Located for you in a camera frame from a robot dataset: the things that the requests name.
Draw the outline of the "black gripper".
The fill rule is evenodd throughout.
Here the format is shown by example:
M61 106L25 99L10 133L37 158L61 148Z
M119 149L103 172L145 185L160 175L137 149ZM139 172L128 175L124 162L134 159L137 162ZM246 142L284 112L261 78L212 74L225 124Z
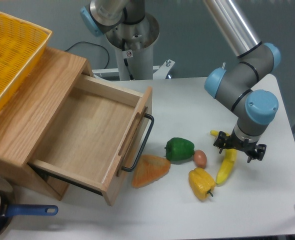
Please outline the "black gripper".
M256 141L250 142L248 139L239 139L234 132L228 137L225 132L219 131L213 146L217 147L221 154L225 144L227 149L236 149L244 152L248 156L247 163L250 163L252 160L262 161L267 150L266 144L257 145Z

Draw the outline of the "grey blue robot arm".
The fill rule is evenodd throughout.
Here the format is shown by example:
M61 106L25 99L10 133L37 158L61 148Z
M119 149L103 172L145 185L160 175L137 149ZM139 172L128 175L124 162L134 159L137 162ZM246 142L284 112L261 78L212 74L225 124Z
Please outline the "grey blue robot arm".
M280 51L260 40L234 1L207 0L205 6L239 60L232 70L216 68L204 83L204 89L237 116L231 135L220 132L214 145L262 160L267 147L259 139L279 102L273 93L253 87L279 65ZM153 77L153 45L160 27L143 0L93 0L81 8L80 16L94 36L106 36L114 47L120 80Z

